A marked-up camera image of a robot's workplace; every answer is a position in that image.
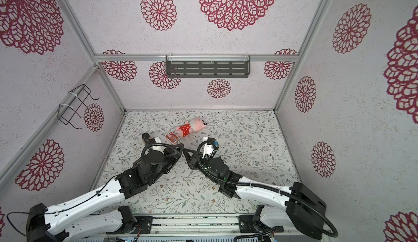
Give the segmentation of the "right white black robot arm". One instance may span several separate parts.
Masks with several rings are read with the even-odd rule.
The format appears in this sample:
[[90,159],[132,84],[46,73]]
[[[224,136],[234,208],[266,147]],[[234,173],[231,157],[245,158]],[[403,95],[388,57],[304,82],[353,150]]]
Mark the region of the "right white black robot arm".
[[209,138],[197,150],[184,148],[182,152],[189,168],[217,184],[224,196],[260,203],[251,223],[260,234],[293,226],[311,239],[338,237],[337,228],[325,215],[326,203],[303,183],[277,186],[251,180],[231,171],[221,157],[215,156],[217,150],[218,144]]

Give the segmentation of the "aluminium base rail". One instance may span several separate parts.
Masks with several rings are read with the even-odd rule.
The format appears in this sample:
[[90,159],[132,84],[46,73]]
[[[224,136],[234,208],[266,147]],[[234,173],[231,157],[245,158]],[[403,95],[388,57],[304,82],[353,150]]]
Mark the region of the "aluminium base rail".
[[111,232],[116,218],[105,215],[106,227],[88,231],[85,224],[70,226],[76,234],[72,242],[244,242],[308,241],[294,226],[281,224],[272,231],[255,221],[253,214],[139,214],[126,232]]

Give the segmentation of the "grey wall shelf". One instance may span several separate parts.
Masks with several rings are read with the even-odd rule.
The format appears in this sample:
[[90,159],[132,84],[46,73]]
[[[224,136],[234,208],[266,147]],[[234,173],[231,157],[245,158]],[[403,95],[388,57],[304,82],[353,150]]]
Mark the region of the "grey wall shelf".
[[237,61],[175,60],[165,57],[165,72],[171,79],[245,79],[250,75],[250,56]]

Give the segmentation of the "red playing card box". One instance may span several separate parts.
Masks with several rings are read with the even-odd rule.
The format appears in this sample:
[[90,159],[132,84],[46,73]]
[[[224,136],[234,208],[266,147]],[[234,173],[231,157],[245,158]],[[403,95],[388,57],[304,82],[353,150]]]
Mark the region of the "red playing card box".
[[168,133],[165,138],[172,144],[175,145],[178,143],[180,138],[173,132]]

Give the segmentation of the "brown spice jar black lid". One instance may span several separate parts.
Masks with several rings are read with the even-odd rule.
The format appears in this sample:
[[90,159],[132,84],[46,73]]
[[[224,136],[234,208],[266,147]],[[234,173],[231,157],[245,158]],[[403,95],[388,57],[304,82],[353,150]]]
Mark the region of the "brown spice jar black lid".
[[149,140],[149,138],[150,138],[149,133],[144,133],[144,134],[142,134],[142,139],[143,139],[145,142],[147,142],[147,141]]

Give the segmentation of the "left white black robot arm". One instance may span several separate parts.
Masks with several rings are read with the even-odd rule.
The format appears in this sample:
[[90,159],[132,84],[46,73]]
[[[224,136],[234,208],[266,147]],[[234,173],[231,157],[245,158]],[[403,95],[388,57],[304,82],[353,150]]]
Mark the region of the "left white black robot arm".
[[129,206],[109,213],[95,212],[125,202],[148,189],[174,167],[184,146],[164,143],[148,144],[133,166],[103,186],[72,200],[45,206],[40,203],[26,214],[28,242],[70,242],[99,233],[125,234],[134,231],[138,222]]

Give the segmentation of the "pink plush pig toy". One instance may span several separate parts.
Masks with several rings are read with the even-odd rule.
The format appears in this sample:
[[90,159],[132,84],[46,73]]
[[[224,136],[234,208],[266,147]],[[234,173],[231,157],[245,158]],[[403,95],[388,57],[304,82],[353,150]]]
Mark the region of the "pink plush pig toy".
[[207,126],[207,122],[200,118],[195,118],[184,125],[175,127],[175,134],[179,137],[185,137],[191,133],[202,131]]

